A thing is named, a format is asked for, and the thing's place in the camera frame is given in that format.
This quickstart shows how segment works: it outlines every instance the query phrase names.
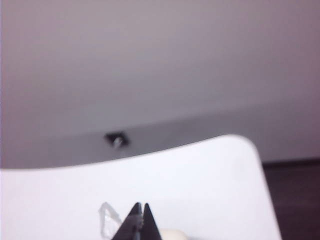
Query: dark object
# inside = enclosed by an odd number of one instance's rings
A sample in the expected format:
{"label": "dark object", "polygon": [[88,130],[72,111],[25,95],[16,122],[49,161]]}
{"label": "dark object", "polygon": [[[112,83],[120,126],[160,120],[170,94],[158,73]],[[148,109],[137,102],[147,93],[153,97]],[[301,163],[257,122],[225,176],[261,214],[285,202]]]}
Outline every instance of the dark object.
{"label": "dark object", "polygon": [[149,205],[137,202],[112,240],[162,240]]}
{"label": "dark object", "polygon": [[320,239],[320,159],[264,163],[283,240]]}
{"label": "dark object", "polygon": [[104,138],[115,149],[129,145],[129,139],[123,131],[107,133]]}

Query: white ceiling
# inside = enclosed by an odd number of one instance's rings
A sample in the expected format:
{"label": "white ceiling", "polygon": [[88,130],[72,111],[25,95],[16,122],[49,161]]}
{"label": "white ceiling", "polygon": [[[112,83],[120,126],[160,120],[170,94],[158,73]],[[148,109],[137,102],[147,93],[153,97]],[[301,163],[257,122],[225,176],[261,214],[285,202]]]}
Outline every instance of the white ceiling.
{"label": "white ceiling", "polygon": [[264,161],[319,157],[319,12],[318,0],[2,0],[1,165],[117,158],[101,136],[122,129],[137,145],[120,157],[224,133]]}

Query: clear plastic piece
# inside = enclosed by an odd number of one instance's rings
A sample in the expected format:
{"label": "clear plastic piece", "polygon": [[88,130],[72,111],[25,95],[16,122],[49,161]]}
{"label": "clear plastic piece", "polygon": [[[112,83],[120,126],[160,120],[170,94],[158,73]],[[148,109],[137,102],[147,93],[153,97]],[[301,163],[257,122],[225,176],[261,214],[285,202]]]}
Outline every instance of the clear plastic piece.
{"label": "clear plastic piece", "polygon": [[102,239],[111,240],[122,224],[122,221],[115,209],[107,202],[101,205],[99,214]]}

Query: small black fixture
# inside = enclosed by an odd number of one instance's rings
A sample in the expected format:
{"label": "small black fixture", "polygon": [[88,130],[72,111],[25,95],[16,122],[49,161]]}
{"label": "small black fixture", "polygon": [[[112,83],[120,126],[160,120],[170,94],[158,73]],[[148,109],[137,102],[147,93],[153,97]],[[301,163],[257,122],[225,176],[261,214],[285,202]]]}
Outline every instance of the small black fixture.
{"label": "small black fixture", "polygon": [[123,131],[107,133],[104,138],[115,149],[122,148],[129,145],[129,139]]}

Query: white table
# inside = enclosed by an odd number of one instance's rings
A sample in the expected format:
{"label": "white table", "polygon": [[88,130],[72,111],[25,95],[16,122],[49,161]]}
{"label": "white table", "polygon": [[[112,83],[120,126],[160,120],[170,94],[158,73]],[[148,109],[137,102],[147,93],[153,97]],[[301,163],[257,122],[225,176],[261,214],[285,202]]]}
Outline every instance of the white table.
{"label": "white table", "polygon": [[2,240],[99,240],[99,207],[148,202],[190,239],[280,240],[255,146],[236,135],[102,163],[1,171]]}

